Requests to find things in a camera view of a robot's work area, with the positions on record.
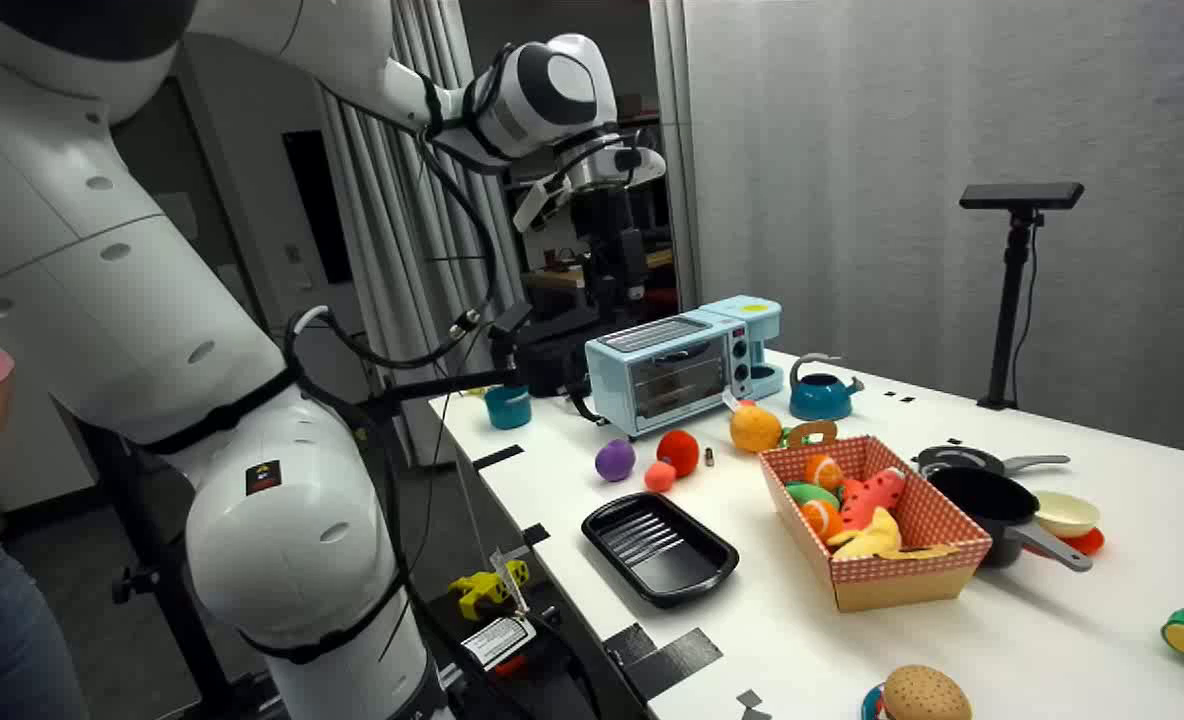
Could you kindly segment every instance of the purple ball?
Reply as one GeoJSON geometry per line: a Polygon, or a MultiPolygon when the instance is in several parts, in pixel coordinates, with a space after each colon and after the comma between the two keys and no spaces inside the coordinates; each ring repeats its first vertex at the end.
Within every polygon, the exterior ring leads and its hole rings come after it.
{"type": "Polygon", "coordinates": [[[596,455],[597,472],[611,483],[626,478],[636,464],[637,451],[632,450],[632,443],[625,439],[611,439],[609,445],[603,446],[596,455]]]}

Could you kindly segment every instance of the white table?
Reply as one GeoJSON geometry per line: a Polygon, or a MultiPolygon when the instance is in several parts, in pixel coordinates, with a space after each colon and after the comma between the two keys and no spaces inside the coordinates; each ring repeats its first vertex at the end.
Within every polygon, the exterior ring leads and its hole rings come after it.
{"type": "MultiPolygon", "coordinates": [[[[771,352],[787,368],[792,358],[771,352]]],[[[551,538],[538,559],[604,641],[633,623],[664,647],[701,628],[723,658],[650,702],[661,719],[729,716],[748,688],[758,711],[785,716],[857,716],[863,694],[895,666],[934,666],[955,679],[980,719],[1031,716],[1183,716],[1184,657],[1159,628],[1184,606],[1184,451],[1079,427],[1019,411],[851,373],[821,364],[866,392],[839,437],[871,433],[910,459],[948,437],[998,457],[1067,454],[1069,465],[1017,475],[1034,489],[1095,502],[1107,546],[1090,573],[1075,574],[1025,553],[1011,568],[984,570],[961,597],[839,613],[783,528],[755,456],[732,445],[728,413],[680,425],[714,448],[715,468],[680,480],[669,499],[738,547],[740,562],[716,592],[674,610],[643,602],[598,555],[579,525],[597,507],[642,491],[659,433],[637,443],[632,478],[610,484],[592,459],[613,427],[593,427],[567,401],[534,401],[523,427],[496,430],[482,400],[455,397],[448,429],[468,457],[520,445],[520,455],[481,470],[484,484],[517,525],[542,523],[551,538]],[[893,391],[894,397],[884,393],[893,391]],[[905,396],[915,401],[900,401],[905,396]]],[[[432,401],[440,411],[442,400],[432,401]]],[[[760,404],[792,423],[789,388],[760,404]]]]}

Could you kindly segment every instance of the light blue toaster oven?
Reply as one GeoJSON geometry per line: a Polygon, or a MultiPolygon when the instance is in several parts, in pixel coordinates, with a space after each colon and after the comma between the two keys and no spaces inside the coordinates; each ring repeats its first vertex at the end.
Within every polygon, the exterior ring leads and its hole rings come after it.
{"type": "Polygon", "coordinates": [[[703,309],[587,341],[596,411],[630,437],[751,397],[748,326],[703,309]]]}

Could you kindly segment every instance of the red ball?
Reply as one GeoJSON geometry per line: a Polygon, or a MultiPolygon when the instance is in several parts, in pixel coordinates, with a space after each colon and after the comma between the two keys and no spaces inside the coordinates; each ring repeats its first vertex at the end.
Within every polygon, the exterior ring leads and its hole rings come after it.
{"type": "Polygon", "coordinates": [[[659,441],[655,457],[676,468],[676,477],[683,478],[699,468],[699,442],[684,430],[671,430],[659,441]]]}
{"type": "Polygon", "coordinates": [[[676,482],[676,468],[665,462],[655,462],[646,470],[646,489],[650,491],[670,491],[674,482],[676,482]]]}

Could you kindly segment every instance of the blue cup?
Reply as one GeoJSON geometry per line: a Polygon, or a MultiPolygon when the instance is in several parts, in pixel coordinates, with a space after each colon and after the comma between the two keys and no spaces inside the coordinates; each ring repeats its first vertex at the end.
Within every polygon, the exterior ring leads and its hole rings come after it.
{"type": "Polygon", "coordinates": [[[494,427],[522,427],[530,416],[529,386],[489,388],[485,392],[485,410],[490,411],[490,424],[494,427]]]}

